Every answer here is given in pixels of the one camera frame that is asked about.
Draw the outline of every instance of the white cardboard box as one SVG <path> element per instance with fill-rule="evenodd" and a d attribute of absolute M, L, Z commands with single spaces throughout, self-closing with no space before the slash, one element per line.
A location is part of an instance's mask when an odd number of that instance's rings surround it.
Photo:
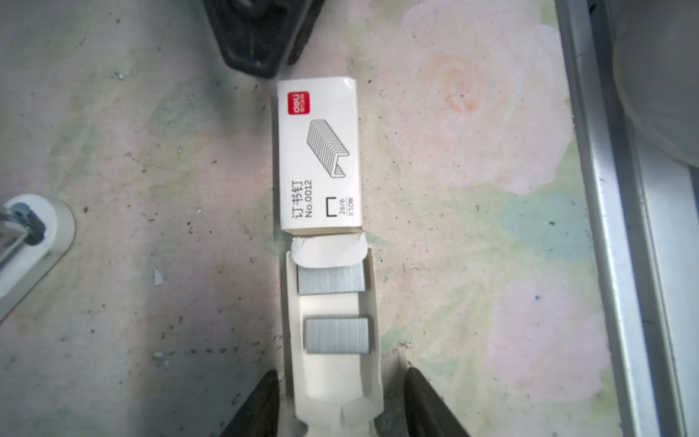
<path fill-rule="evenodd" d="M 281 80 L 277 93 L 282 230 L 361 231 L 356 81 Z"/>

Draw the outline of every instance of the blue spot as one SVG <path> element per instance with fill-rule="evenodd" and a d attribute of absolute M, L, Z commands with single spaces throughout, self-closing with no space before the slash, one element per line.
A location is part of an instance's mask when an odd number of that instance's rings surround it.
<path fill-rule="evenodd" d="M 583 198 L 564 193 L 512 195 L 496 221 L 542 258 L 575 261 L 593 256 Z"/>

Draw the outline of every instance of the staple icon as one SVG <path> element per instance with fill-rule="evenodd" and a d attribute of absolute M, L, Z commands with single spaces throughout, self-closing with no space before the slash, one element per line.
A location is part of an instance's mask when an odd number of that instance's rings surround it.
<path fill-rule="evenodd" d="M 323 167 L 331 178 L 344 178 L 345 172 L 340 168 L 338 160 L 341 157 L 348 157 L 350 153 L 330 127 L 327 120 L 313 120 L 308 128 L 308 138 L 306 143 L 315 153 Z"/>

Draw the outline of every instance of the table surface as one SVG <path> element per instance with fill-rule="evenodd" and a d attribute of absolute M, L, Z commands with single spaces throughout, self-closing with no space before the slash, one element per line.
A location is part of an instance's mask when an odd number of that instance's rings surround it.
<path fill-rule="evenodd" d="M 0 193 L 77 226 L 0 326 L 0 422 L 216 435 L 287 379 L 274 83 L 224 65 L 195 0 L 11 2 L 0 59 Z M 329 1 L 280 77 L 336 75 L 359 84 L 379 435 L 405 435 L 408 363 L 474 436 L 621 435 L 553 1 Z"/>

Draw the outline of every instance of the red logo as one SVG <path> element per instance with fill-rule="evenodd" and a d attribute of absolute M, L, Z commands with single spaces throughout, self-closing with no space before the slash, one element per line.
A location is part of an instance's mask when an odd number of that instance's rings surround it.
<path fill-rule="evenodd" d="M 308 91 L 290 92 L 287 99 L 289 101 L 290 115 L 302 115 L 310 112 L 310 95 Z"/>

